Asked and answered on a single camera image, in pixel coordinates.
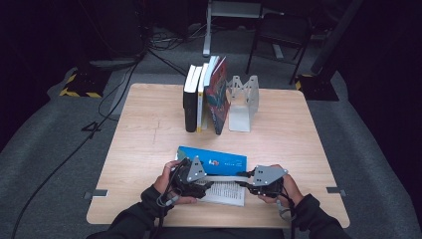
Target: gray floor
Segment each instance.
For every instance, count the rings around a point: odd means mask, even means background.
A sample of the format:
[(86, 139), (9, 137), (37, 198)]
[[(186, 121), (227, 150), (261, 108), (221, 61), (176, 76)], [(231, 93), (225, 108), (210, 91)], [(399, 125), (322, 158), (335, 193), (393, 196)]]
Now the gray floor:
[[(221, 31), (213, 35), (211, 52), (227, 56), (229, 76), (244, 74), (253, 33)], [(203, 38), (167, 51), (155, 51), (183, 69), (201, 65)], [(309, 73), (320, 48), (311, 44), (300, 73)], [(271, 52), (265, 48), (263, 53)], [(21, 209), (37, 187), (88, 136), (81, 128), (101, 121), (109, 112), (116, 92), (106, 99), (59, 97), (69, 76), (50, 88), (51, 100), (28, 119), (0, 154), (0, 238), (10, 238)], [(256, 57), (251, 74), (259, 77), (261, 88), (291, 89), (293, 66)], [(125, 70), (114, 72), (105, 94), (118, 86)], [(152, 76), (178, 75), (148, 54), (132, 77), (134, 82), (182, 84), (180, 75), (168, 79)], [(410, 198), (386, 162), (376, 141), (347, 100), (347, 89), (339, 74), (332, 83), (339, 102), (308, 102), (323, 148), (337, 185), (347, 195), (343, 201), (350, 218), (345, 230), (353, 238), (422, 238)], [(42, 187), (20, 222), (16, 238), (85, 238), (106, 229), (90, 225), (86, 214), (90, 202), (85, 192), (96, 188), (117, 122), (107, 120)], [(298, 233), (298, 238), (307, 238)]]

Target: blue book cover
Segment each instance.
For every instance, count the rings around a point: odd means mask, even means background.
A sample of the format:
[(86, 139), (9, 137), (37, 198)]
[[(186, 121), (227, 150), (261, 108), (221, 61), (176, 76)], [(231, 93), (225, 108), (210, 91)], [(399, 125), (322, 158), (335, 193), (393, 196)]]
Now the blue book cover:
[(236, 176), (237, 172), (246, 171), (245, 155), (188, 146), (179, 146), (177, 149), (178, 160), (183, 160), (185, 157), (193, 160), (195, 156), (199, 157), (208, 175)]

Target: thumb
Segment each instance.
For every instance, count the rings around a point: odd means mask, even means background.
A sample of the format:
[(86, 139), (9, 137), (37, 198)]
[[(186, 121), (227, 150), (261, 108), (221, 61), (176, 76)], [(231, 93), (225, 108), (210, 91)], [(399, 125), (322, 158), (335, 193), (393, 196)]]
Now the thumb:
[(198, 200), (194, 197), (180, 197), (175, 204), (193, 204)]

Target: black sleeve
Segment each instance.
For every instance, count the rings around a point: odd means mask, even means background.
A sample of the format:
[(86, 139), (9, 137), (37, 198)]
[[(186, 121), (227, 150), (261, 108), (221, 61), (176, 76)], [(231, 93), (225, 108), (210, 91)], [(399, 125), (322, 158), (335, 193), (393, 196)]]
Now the black sleeve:
[[(145, 231), (151, 230), (154, 226), (155, 218), (159, 217), (162, 209), (156, 203), (160, 193), (150, 186), (142, 192), (141, 202), (138, 202), (129, 208), (121, 211), (112, 222), (108, 231), (103, 233), (101, 239), (138, 239), (142, 238)], [(167, 215), (168, 210), (173, 206), (167, 206), (163, 210), (163, 216)]]
[(327, 215), (319, 201), (308, 194), (296, 207), (297, 218), (293, 221), (301, 231), (310, 230), (311, 239), (350, 238), (339, 222)]

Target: light wood tabletop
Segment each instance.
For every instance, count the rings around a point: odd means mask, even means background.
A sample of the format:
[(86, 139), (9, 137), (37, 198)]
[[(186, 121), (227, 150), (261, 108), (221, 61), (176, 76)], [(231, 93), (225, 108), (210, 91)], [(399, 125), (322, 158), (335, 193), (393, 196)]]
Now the light wood tabletop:
[[(121, 210), (140, 200), (140, 193), (174, 160), (177, 147), (186, 145), (246, 155), (248, 170), (256, 165), (280, 164), (295, 179), (303, 195), (311, 193), (321, 208), (342, 227), (349, 219), (341, 196), (327, 193), (336, 187), (317, 129), (301, 92), (260, 91), (260, 105), (251, 132), (221, 135), (212, 121), (202, 132), (187, 132), (182, 107), (182, 86), (133, 84), (112, 139), (97, 189), (107, 197), (93, 198), (87, 219), (111, 224)], [(276, 204), (266, 204), (246, 193), (245, 207), (198, 202), (177, 205), (164, 226), (287, 228)]]

